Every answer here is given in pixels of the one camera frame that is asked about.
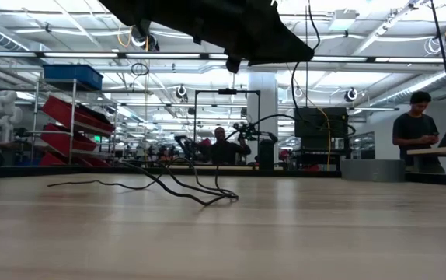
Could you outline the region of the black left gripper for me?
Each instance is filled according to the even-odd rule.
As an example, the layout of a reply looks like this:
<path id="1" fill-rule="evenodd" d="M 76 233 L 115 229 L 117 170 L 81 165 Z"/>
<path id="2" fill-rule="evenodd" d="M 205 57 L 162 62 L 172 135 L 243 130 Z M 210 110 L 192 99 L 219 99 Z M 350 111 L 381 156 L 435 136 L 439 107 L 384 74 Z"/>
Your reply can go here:
<path id="1" fill-rule="evenodd" d="M 226 68 L 236 73 L 248 66 L 308 62 L 315 51 L 281 21 L 275 1 L 193 0 L 190 34 L 224 49 Z"/>

